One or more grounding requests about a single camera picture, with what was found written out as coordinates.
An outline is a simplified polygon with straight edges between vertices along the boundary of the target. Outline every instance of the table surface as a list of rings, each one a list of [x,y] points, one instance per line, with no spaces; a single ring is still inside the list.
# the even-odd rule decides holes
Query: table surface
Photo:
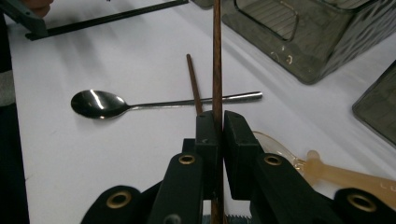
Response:
[[[156,2],[163,1],[55,1],[45,20],[50,28]],[[183,139],[195,136],[193,106],[93,120],[76,114],[70,100],[90,89],[131,105],[192,99],[188,53],[201,97],[211,97],[212,14],[189,3],[37,41],[8,21],[32,224],[79,223],[106,189],[143,191],[163,179]],[[223,109],[297,157],[315,149],[327,164],[396,179],[396,149],[351,110],[396,59],[395,43],[396,34],[307,86],[222,25],[223,94],[263,92],[258,103]],[[315,189],[332,198],[337,187],[319,182]],[[226,193],[227,214],[249,215],[248,202]]]

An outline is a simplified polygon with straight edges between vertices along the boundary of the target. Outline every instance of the gray fabric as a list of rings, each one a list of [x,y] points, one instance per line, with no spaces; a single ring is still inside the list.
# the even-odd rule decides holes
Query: gray fabric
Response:
[[[15,103],[14,77],[12,71],[0,74],[0,106]]]

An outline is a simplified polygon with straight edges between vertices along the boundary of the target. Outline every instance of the spoon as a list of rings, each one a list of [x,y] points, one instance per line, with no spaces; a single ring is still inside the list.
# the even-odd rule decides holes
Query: spoon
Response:
[[[247,103],[259,101],[262,98],[260,91],[223,96],[224,104]],[[212,104],[211,98],[201,99],[203,105]],[[143,105],[127,105],[119,96],[106,91],[81,91],[71,101],[73,110],[89,119],[110,119],[122,115],[128,110],[177,108],[194,105],[193,100],[153,103]]]
[[[287,148],[274,138],[259,132],[253,132],[264,152],[283,156],[299,172],[304,173],[304,179],[312,186],[318,179],[327,180],[343,188],[362,189],[372,193],[388,206],[396,207],[396,181],[386,178],[361,174],[335,166],[324,164],[315,150],[310,150],[307,160],[294,156]]]

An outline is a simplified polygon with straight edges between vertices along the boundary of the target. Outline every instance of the brown stick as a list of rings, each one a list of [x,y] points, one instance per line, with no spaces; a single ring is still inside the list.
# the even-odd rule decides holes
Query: brown stick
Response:
[[[190,54],[187,54],[187,64],[189,65],[192,93],[194,94],[195,110],[197,111],[197,115],[200,115],[202,114],[203,109],[202,109],[201,97],[199,95],[198,84],[197,84],[197,80],[195,79],[195,72],[194,72],[194,67],[192,65],[192,59]]]
[[[222,133],[222,83],[221,83],[221,19],[220,0],[214,0],[213,5],[213,119],[215,131],[221,142]],[[218,187],[216,198],[211,204],[211,223],[223,224],[227,219],[224,216],[224,186],[223,186],[223,160],[222,148],[219,147],[218,160]]]

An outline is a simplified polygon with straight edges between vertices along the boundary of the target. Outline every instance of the spoon handle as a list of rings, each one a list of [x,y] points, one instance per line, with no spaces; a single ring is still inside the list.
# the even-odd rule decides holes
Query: spoon handle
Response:
[[[248,93],[241,93],[236,95],[228,95],[222,97],[222,102],[224,104],[238,104],[238,103],[248,103],[259,101],[262,98],[262,93],[260,91],[253,91]],[[211,105],[212,98],[201,99],[203,105]],[[163,102],[163,103],[153,103],[153,104],[143,104],[143,105],[130,105],[130,110],[138,109],[155,109],[155,108],[177,108],[182,106],[194,105],[194,100],[186,101],[174,101],[174,102]]]
[[[365,190],[387,205],[396,207],[396,181],[326,165],[314,150],[308,152],[304,174],[310,178],[333,182],[343,188]]]

